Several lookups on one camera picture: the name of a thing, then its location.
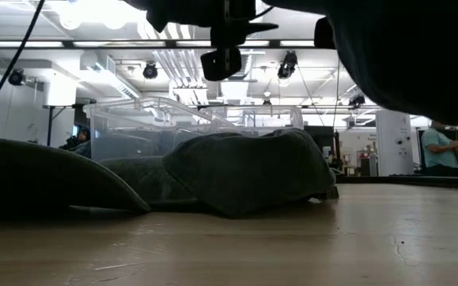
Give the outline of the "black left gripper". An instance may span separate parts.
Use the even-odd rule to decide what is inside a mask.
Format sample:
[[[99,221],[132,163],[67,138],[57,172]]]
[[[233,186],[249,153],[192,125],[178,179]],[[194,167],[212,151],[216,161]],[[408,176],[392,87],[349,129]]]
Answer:
[[[251,23],[254,0],[125,0],[146,12],[146,20],[162,32],[167,24],[194,25],[210,29],[213,47],[243,44],[253,33],[277,29],[273,23]]]

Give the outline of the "dark blue cap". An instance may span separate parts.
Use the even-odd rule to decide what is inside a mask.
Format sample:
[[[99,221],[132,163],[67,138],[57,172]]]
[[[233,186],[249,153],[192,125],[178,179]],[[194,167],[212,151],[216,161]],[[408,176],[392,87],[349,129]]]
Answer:
[[[323,14],[357,86],[389,110],[458,126],[458,0],[263,0]]]

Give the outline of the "dark green cap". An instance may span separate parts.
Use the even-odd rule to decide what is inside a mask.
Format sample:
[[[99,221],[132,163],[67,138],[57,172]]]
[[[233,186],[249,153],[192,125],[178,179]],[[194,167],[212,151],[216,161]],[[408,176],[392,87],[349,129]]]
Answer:
[[[210,211],[241,218],[311,198],[325,199],[336,176],[302,129],[260,137],[212,133],[162,157],[103,160],[152,211]]]
[[[75,153],[0,139],[0,220],[52,215],[71,206],[144,214],[149,205],[110,169]]]

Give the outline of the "black ceiling lamp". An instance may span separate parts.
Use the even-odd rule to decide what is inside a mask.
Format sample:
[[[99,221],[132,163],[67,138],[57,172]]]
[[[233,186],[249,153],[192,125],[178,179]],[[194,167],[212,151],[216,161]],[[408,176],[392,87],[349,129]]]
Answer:
[[[348,105],[351,110],[359,109],[366,102],[365,95],[359,94],[349,99]]]
[[[288,79],[295,72],[297,65],[297,55],[295,51],[287,51],[278,69],[279,79]]]
[[[26,79],[24,70],[22,68],[15,68],[8,77],[8,82],[10,85],[20,87],[25,85]]]
[[[156,63],[154,61],[147,62],[142,75],[145,79],[156,79],[158,76]]]

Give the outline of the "clear plastic bin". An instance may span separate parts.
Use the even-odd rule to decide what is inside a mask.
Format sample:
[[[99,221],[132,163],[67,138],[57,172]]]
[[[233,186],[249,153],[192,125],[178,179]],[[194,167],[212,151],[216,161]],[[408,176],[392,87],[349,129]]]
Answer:
[[[91,124],[91,159],[161,157],[181,142],[235,126],[172,99],[143,97],[83,107]]]
[[[200,111],[212,117],[221,132],[259,137],[278,129],[304,129],[301,110],[296,106],[209,106]]]

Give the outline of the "white kiosk column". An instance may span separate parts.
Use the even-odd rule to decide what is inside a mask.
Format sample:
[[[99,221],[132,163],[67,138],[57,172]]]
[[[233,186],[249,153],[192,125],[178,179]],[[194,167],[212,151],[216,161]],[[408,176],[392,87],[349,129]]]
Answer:
[[[413,147],[410,116],[381,109],[375,114],[378,140],[378,174],[403,176],[413,174]]]

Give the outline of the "person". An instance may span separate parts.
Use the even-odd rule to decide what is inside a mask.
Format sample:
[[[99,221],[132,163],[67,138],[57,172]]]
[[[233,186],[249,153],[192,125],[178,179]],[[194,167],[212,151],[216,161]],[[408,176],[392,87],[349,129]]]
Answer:
[[[445,124],[432,120],[421,136],[425,173],[429,176],[458,174],[458,141],[448,138],[445,129]]]

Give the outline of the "white pillar box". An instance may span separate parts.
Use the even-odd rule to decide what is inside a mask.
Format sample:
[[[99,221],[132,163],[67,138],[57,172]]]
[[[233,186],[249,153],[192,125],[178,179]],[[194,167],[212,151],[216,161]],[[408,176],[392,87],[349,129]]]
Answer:
[[[71,106],[76,103],[75,80],[56,76],[44,83],[46,106]]]

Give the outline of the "background robot station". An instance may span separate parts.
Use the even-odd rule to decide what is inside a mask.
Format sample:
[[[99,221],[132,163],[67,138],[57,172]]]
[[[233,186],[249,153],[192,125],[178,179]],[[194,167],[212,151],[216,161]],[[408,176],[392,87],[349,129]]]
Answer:
[[[81,127],[75,136],[71,136],[66,140],[64,145],[60,146],[60,149],[67,151],[74,151],[82,144],[88,143],[91,140],[91,131],[87,128]]]

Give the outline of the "black metal stand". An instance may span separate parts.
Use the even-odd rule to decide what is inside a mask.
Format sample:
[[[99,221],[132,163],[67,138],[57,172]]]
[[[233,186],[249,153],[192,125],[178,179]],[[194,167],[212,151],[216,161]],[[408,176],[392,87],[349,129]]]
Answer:
[[[81,129],[90,129],[91,119],[83,110],[84,103],[69,106],[43,105],[47,110],[46,145],[57,147],[74,137]]]

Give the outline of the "white air duct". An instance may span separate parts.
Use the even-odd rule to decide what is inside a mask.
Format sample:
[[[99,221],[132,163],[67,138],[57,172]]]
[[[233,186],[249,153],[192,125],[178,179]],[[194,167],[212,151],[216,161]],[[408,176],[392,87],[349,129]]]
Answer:
[[[140,98],[140,94],[116,72],[115,61],[110,56],[102,57],[96,52],[87,51],[80,56],[81,79],[112,88],[125,99]]]

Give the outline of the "black metal table frame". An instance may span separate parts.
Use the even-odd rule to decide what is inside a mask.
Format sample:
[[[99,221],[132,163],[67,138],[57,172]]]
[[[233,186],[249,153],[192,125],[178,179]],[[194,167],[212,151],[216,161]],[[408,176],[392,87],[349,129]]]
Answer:
[[[443,176],[337,176],[338,184],[401,184],[458,189],[458,177]]]

